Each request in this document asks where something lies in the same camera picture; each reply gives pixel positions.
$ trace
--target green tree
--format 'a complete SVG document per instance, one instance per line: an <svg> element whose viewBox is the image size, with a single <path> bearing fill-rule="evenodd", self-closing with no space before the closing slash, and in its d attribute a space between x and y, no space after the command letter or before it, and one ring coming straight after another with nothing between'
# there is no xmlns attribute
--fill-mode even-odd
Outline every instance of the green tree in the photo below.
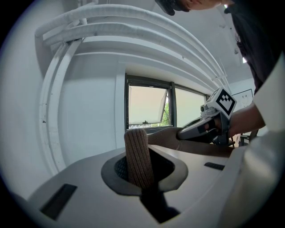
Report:
<svg viewBox="0 0 285 228"><path fill-rule="evenodd" d="M153 123L151 127L156 126L169 126L170 125L170 118L169 118L169 103L165 103L164 111L163 111L163 117L161 123Z"/></svg>

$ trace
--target person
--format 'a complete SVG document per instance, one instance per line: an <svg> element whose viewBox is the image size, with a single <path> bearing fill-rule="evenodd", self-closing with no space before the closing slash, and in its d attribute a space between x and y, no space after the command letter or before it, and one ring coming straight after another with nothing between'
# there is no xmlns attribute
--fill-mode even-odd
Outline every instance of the person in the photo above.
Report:
<svg viewBox="0 0 285 228"><path fill-rule="evenodd" d="M181 4L189 11L210 9L221 4L228 6L224 13L232 15L238 34L237 45L250 66L256 87L254 93L257 93L281 54L276 24L278 20L269 15L264 17L269 11L268 6L250 0L181 0ZM265 122L258 108L252 102L248 107L232 114L228 135L232 137L264 126Z"/></svg>

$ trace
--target white panel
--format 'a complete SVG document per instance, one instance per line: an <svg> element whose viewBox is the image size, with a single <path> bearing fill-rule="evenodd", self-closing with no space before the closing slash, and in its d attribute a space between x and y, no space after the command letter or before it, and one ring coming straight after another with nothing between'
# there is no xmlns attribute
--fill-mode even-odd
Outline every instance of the white panel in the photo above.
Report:
<svg viewBox="0 0 285 228"><path fill-rule="evenodd" d="M200 106L205 97L186 90L175 89L177 107L177 127L182 127L200 116Z"/></svg>
<svg viewBox="0 0 285 228"><path fill-rule="evenodd" d="M230 84L232 94L238 94L240 92L243 92L245 90L252 90L252 93L254 94L255 85L253 78L234 82Z"/></svg>
<svg viewBox="0 0 285 228"><path fill-rule="evenodd" d="M166 89L129 86L129 124L161 122Z"/></svg>
<svg viewBox="0 0 285 228"><path fill-rule="evenodd" d="M237 102L234 111L238 111L239 109L245 108L252 103L252 90L246 90L244 92L235 94L233 95L233 97L236 99Z"/></svg>
<svg viewBox="0 0 285 228"><path fill-rule="evenodd" d="M116 57L73 57L61 91L58 114L66 165L116 149L117 68Z"/></svg>
<svg viewBox="0 0 285 228"><path fill-rule="evenodd" d="M117 148L122 148L125 146L125 73L126 65L119 64L115 91L115 128Z"/></svg>
<svg viewBox="0 0 285 228"><path fill-rule="evenodd" d="M285 57L281 53L278 62L276 63L269 78L264 85L259 89L254 97L256 104L262 118L269 131L285 130Z"/></svg>

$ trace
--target window frame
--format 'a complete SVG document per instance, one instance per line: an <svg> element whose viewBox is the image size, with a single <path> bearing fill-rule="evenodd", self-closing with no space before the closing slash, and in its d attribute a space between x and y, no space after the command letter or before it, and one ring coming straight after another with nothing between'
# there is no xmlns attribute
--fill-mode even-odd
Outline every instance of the window frame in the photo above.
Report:
<svg viewBox="0 0 285 228"><path fill-rule="evenodd" d="M155 133L167 127L177 127L177 108L176 108L176 93L175 89L186 90L195 94L199 94L205 97L205 102L207 95L199 91L190 89L183 85L175 84L174 82L162 81L158 79L153 79L149 77L141 77L135 75L125 74L125 132L129 130L129 86L141 86L141 87L152 87L159 89L167 89L168 92L168 103L169 103L169 116L171 124L170 126L159 126L159 127L146 127L144 130L148 134Z"/></svg>

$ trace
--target open window pane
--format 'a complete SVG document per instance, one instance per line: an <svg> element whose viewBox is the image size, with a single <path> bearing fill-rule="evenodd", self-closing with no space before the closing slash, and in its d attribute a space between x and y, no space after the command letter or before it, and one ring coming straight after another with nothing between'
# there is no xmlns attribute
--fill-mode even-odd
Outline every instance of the open window pane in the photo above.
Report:
<svg viewBox="0 0 285 228"><path fill-rule="evenodd" d="M205 104L205 97L186 90L175 89L177 108L177 127L183 127L200 116L200 106Z"/></svg>
<svg viewBox="0 0 285 228"><path fill-rule="evenodd" d="M161 123L167 89L129 86L129 125Z"/></svg>

